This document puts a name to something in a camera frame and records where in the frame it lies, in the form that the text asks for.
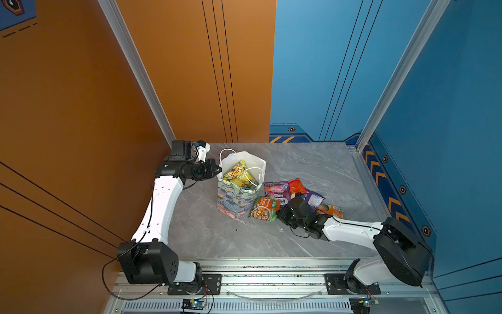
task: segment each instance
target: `green snack package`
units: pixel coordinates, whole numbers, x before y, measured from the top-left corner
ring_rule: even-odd
[[[276,211],[274,209],[270,208],[269,206],[260,205],[261,203],[264,202],[264,200],[263,200],[264,198],[271,199],[268,197],[259,197],[258,199],[256,199],[255,205],[253,206],[253,209],[249,213],[249,216],[253,216],[256,219],[265,220],[268,222],[273,222],[277,217]],[[273,202],[270,202],[270,203],[279,204],[280,201],[274,199]]]
[[[239,187],[253,188],[254,186],[250,183],[248,178],[251,182],[255,183],[255,178],[248,173],[246,170],[246,162],[243,160],[239,161],[232,170],[223,175],[223,180],[225,181],[229,181]]]

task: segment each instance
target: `marble tabletop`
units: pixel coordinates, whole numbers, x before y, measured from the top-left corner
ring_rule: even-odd
[[[341,207],[345,219],[379,220],[344,143],[217,143],[211,144],[207,158],[219,162],[223,148],[247,151],[266,160],[265,181],[300,178],[306,188],[322,194],[325,203]],[[356,244],[297,237],[279,219],[266,222],[247,215],[232,219],[216,209],[216,190],[214,178],[181,192],[168,232],[169,247],[180,259],[376,255]],[[294,231],[307,236],[300,228]]]

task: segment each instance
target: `black mounting plate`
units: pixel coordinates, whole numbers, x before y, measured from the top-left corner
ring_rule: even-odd
[[[211,292],[213,295],[219,295],[221,292],[221,274],[203,274],[202,281],[207,283],[210,292],[208,292],[208,296],[211,296]],[[192,287],[184,287],[183,283],[179,285],[170,284],[169,289],[167,290],[168,295],[193,295],[193,296],[203,296],[206,293],[206,289],[201,287],[198,293],[188,293],[187,290],[193,289]]]
[[[326,289],[328,289],[328,294],[353,294],[347,290],[347,285],[343,280],[344,274],[324,274],[324,281],[326,283]],[[377,283],[374,283],[368,287],[371,294],[380,294],[380,287]],[[368,294],[366,290],[360,290],[358,294]]]

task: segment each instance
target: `robotic arm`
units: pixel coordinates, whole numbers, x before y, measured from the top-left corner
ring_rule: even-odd
[[[187,179],[202,181],[222,170],[214,159],[206,161],[210,145],[173,141],[172,155],[155,171],[152,199],[131,242],[121,243],[118,260],[130,284],[182,284],[196,292],[202,287],[198,263],[184,262],[168,247],[167,234],[173,209]],[[351,293],[366,293],[367,287],[380,280],[397,278],[418,286],[432,257],[432,250],[399,220],[365,223],[318,215],[297,193],[278,217],[292,228],[304,227],[314,239],[346,241],[377,251],[375,257],[352,262],[344,277]]]

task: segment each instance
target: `shopping bag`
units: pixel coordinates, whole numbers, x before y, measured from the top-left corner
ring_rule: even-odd
[[[227,157],[221,159],[221,153],[225,150],[233,151]],[[246,171],[255,178],[251,188],[242,188],[230,181],[223,180],[223,175],[232,170],[232,168],[244,160]],[[265,179],[265,166],[267,162],[248,152],[236,152],[233,149],[225,148],[220,152],[220,167],[223,169],[216,177],[218,178],[218,204],[220,212],[237,219],[244,215],[248,209],[253,207],[253,203],[258,195],[258,191],[263,185]]]

